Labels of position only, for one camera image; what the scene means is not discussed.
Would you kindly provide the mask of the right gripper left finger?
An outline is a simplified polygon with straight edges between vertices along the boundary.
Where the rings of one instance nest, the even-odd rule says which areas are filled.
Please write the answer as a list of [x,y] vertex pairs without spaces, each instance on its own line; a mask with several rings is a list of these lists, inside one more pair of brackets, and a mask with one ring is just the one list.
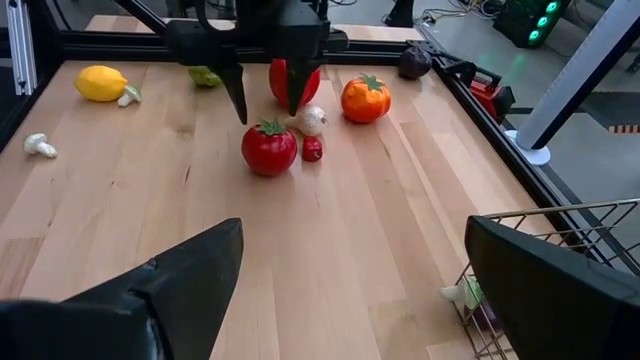
[[208,360],[236,287],[242,222],[229,218],[64,302],[70,360]]

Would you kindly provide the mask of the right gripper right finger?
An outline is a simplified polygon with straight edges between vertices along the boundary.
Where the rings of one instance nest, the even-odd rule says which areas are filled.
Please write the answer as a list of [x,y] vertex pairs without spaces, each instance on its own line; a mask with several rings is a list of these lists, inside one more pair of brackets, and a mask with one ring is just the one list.
[[519,360],[640,360],[640,277],[481,216],[465,248]]

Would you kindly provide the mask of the red bell pepper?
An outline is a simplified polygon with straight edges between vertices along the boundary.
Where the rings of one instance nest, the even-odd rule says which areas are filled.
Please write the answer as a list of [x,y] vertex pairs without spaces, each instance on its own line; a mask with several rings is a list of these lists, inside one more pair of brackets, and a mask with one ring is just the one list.
[[[302,107],[311,102],[318,91],[321,80],[321,70],[316,69],[306,83],[303,96],[299,103]],[[284,108],[288,108],[287,95],[287,72],[286,60],[274,58],[269,67],[269,86],[272,94],[276,98],[278,104]]]

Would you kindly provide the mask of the green bell pepper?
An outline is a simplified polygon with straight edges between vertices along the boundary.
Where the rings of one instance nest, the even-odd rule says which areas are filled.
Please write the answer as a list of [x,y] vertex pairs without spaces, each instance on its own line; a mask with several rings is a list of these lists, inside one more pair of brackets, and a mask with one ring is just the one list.
[[191,66],[188,74],[197,86],[216,87],[222,84],[221,78],[207,66]]

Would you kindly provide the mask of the white garlic bulb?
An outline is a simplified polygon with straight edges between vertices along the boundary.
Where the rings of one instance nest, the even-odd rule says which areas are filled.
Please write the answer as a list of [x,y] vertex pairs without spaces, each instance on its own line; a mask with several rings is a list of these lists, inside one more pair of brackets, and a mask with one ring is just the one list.
[[328,123],[326,112],[315,105],[303,106],[295,116],[284,121],[286,127],[297,129],[305,136],[321,135]]

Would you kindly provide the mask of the purple eggplant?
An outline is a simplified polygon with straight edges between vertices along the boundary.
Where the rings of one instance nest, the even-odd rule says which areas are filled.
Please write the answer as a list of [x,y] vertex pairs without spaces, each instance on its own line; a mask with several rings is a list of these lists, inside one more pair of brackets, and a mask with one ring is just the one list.
[[497,319],[485,299],[481,301],[480,305],[473,312],[470,312],[470,309],[465,306],[464,316],[467,317],[467,323],[469,325],[477,325],[482,331],[490,332],[494,330],[498,332],[502,330],[501,322]]

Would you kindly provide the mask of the small red fruit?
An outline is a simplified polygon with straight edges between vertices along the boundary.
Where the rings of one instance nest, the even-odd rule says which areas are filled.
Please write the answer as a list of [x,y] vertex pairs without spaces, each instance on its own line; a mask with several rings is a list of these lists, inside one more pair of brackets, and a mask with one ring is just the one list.
[[323,156],[323,144],[314,136],[305,136],[303,139],[302,159],[307,162],[317,162]]

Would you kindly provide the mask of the orange persimmon green calyx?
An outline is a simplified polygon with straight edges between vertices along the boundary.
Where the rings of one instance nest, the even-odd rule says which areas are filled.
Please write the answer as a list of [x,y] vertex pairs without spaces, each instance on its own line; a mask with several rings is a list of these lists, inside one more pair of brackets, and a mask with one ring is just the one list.
[[344,117],[359,124],[370,124],[385,116],[391,102],[391,92],[386,83],[375,75],[364,73],[351,79],[341,94]]

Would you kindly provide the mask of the red tomato green stem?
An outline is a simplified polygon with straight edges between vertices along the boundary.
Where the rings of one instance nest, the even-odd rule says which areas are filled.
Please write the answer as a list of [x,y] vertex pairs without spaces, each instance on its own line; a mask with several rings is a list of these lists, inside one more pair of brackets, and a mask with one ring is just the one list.
[[249,168],[266,177],[287,172],[297,152],[297,139],[277,119],[261,119],[245,132],[241,142],[241,153]]

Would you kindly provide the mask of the small white green vegetable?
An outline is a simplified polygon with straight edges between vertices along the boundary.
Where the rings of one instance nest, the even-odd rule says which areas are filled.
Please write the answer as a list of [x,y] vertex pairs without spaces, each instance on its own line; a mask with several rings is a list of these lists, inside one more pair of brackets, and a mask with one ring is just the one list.
[[461,302],[468,309],[475,309],[484,299],[484,293],[474,276],[463,277],[457,285],[442,287],[440,295],[445,300]]

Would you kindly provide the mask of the white mushroom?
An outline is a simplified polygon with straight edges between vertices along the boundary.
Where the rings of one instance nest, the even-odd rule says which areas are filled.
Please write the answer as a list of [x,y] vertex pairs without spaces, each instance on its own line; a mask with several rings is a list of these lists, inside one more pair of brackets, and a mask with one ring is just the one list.
[[44,133],[34,133],[25,137],[23,150],[30,155],[42,155],[50,159],[58,156],[58,151],[48,143],[48,138]]
[[141,101],[142,101],[142,95],[140,90],[133,85],[126,85],[124,87],[122,95],[117,100],[117,104],[119,107],[127,107],[132,102],[141,102]]

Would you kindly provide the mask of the dark purple onion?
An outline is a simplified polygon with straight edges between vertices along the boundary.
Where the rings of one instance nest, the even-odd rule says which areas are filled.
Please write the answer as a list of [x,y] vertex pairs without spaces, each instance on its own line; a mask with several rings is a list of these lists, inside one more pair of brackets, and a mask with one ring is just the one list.
[[406,49],[399,58],[398,74],[401,78],[417,80],[432,69],[431,55],[419,48]]

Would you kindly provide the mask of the black stand foot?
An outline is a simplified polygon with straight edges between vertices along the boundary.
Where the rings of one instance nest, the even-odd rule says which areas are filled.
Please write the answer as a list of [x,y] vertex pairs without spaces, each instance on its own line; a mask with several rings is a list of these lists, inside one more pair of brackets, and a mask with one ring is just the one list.
[[394,0],[394,6],[384,17],[383,23],[389,27],[412,28],[414,2],[415,0]]

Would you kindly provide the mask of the red black portable box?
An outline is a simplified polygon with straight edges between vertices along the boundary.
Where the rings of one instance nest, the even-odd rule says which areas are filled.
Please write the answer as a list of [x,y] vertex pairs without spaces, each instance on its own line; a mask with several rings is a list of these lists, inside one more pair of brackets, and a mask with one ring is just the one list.
[[501,85],[502,77],[478,68],[475,63],[469,61],[454,63],[452,72],[459,76],[491,117],[501,124],[515,103],[511,87]]

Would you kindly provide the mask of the silver aluminium post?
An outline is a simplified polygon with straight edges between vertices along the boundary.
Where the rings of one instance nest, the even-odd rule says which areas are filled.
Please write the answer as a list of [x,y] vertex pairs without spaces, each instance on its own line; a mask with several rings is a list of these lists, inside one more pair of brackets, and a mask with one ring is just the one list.
[[5,8],[16,94],[32,95],[37,72],[28,7],[25,0],[5,0]]

